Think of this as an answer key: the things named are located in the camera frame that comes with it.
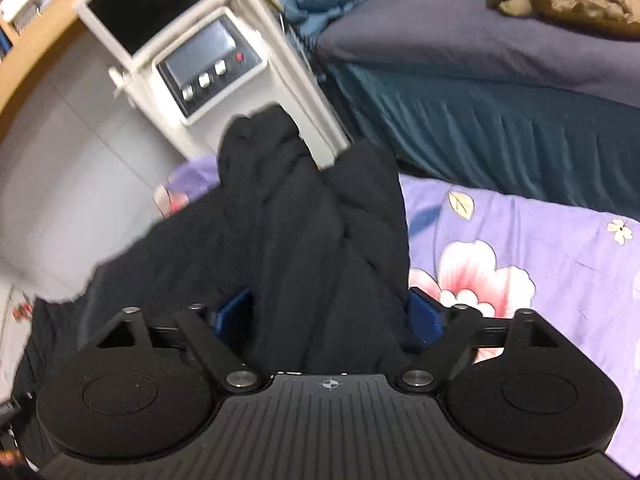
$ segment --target white medical device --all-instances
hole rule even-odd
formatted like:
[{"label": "white medical device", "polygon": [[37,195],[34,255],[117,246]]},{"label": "white medical device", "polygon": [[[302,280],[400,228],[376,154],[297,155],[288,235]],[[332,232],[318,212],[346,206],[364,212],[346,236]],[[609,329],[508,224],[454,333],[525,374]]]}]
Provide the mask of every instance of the white medical device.
[{"label": "white medical device", "polygon": [[110,69],[118,90],[186,158],[217,151],[234,116],[273,102],[319,166],[348,146],[263,0],[81,0],[77,11],[124,67]]}]

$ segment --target blue book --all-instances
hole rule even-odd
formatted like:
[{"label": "blue book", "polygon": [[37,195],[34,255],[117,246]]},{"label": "blue book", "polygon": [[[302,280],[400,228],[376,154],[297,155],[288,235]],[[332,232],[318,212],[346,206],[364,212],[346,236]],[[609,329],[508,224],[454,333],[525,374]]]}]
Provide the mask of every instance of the blue book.
[{"label": "blue book", "polygon": [[11,50],[11,41],[4,33],[4,30],[0,28],[0,50],[2,50],[2,54],[6,54]]}]

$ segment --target purple floral bedsheet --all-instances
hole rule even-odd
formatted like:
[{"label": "purple floral bedsheet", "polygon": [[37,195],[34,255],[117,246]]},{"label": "purple floral bedsheet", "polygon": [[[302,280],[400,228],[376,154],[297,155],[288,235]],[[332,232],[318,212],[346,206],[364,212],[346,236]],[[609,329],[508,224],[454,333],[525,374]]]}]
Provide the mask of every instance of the purple floral bedsheet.
[{"label": "purple floral bedsheet", "polygon": [[486,316],[542,314],[617,384],[624,411],[607,453],[640,474],[640,224],[438,180],[400,182],[410,285]]}]

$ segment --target round button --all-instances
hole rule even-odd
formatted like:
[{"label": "round button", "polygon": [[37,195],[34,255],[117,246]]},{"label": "round button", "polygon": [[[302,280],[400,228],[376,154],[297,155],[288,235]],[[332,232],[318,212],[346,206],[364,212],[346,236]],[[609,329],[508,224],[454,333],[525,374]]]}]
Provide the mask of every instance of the round button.
[{"label": "round button", "polygon": [[564,412],[578,398],[566,379],[551,374],[521,374],[507,379],[502,396],[514,408],[534,415]]},{"label": "round button", "polygon": [[216,62],[216,64],[213,66],[213,68],[216,71],[216,74],[225,75],[225,73],[226,73],[225,60],[224,59],[220,59],[219,61]]},{"label": "round button", "polygon": [[193,99],[193,88],[191,87],[191,85],[187,85],[182,89],[182,98],[185,101],[190,101],[191,99]]},{"label": "round button", "polygon": [[150,406],[158,396],[158,386],[137,374],[100,377],[82,394],[84,403],[102,415],[132,415]]},{"label": "round button", "polygon": [[198,83],[200,84],[200,88],[206,88],[211,84],[211,78],[207,72],[200,74],[198,76]]}]

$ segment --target yellow leaf print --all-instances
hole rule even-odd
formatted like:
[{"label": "yellow leaf print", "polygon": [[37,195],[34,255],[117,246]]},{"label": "yellow leaf print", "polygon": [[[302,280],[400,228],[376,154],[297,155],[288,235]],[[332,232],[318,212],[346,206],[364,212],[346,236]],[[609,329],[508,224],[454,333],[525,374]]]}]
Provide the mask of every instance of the yellow leaf print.
[{"label": "yellow leaf print", "polygon": [[468,194],[449,191],[449,203],[458,216],[465,220],[471,220],[474,215],[474,199]]}]

